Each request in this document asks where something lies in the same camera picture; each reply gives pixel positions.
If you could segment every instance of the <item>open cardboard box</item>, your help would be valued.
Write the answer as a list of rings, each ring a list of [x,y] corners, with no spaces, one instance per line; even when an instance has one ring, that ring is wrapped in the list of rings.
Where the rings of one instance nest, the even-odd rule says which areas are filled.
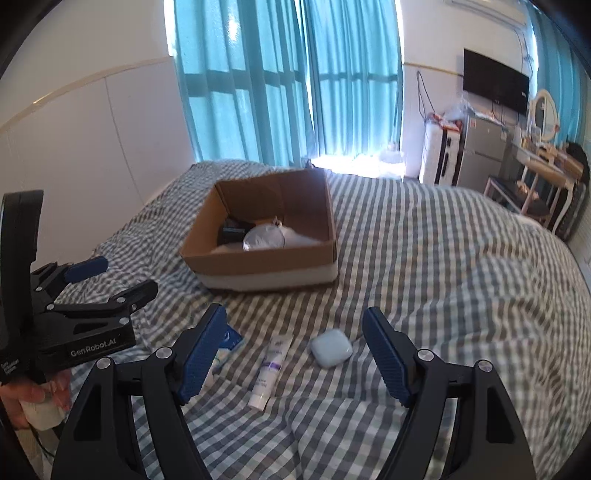
[[[232,217],[270,223],[277,217],[319,241],[306,247],[214,252],[217,232]],[[324,170],[293,170],[217,182],[180,251],[207,287],[280,290],[332,282],[338,275],[335,221]]]

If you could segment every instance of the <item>toothpaste tube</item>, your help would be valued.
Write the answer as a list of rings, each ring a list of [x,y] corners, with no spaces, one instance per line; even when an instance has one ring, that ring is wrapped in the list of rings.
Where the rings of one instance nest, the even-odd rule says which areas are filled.
[[[292,340],[291,335],[280,335],[271,338],[271,343],[269,343],[267,353],[262,361],[259,376],[248,401],[250,407],[261,411],[265,410]]]

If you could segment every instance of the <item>television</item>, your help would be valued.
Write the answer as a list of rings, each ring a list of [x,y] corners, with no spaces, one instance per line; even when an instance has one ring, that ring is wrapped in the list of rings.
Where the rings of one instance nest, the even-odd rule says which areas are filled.
[[[496,60],[464,49],[464,91],[527,115],[530,78]]]

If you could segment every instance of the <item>white wall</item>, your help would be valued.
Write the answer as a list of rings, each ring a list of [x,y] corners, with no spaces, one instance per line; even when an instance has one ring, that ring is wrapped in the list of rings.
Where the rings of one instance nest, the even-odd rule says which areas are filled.
[[[0,79],[0,196],[45,192],[36,265],[87,258],[194,162],[163,10],[63,0]]]
[[[63,0],[33,29],[0,79],[0,127],[81,78],[165,56],[163,0]]]
[[[438,113],[458,103],[462,96],[464,48],[477,51],[530,75],[527,62],[522,62],[522,47],[516,32],[493,19],[453,7],[443,0],[397,0],[402,18],[404,39],[404,116],[401,149],[406,154],[406,174],[418,177],[423,150],[424,125],[418,112],[416,72],[418,64],[449,73],[419,68]],[[464,95],[475,107],[490,111],[490,102],[474,95]],[[517,120],[514,112],[510,122]]]

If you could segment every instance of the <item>window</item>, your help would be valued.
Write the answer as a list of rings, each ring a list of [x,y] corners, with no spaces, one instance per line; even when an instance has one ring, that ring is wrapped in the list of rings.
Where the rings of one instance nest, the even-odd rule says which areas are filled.
[[[300,166],[398,142],[391,0],[175,0],[174,18],[167,31],[200,160]]]

